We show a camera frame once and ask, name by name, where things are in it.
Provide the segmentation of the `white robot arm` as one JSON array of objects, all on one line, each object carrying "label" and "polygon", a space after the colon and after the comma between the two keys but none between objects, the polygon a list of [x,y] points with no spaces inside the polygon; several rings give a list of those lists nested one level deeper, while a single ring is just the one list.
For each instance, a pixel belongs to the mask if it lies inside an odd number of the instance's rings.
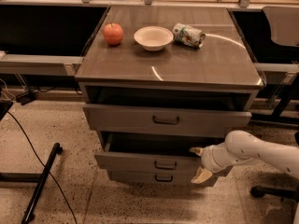
[{"label": "white robot arm", "polygon": [[190,152],[201,158],[201,164],[192,179],[193,184],[202,184],[227,167],[256,160],[299,179],[299,147],[266,142],[240,130],[229,132],[218,145],[192,147]]}]

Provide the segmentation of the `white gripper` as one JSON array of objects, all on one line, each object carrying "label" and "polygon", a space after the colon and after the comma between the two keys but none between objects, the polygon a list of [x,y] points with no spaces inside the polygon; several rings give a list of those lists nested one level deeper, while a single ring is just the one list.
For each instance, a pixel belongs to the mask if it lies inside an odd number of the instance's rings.
[{"label": "white gripper", "polygon": [[213,146],[204,148],[191,147],[189,151],[201,157],[201,162],[205,167],[198,168],[195,177],[191,180],[193,184],[202,184],[212,177],[213,173],[218,173],[224,170],[224,167],[217,164],[214,159]]}]

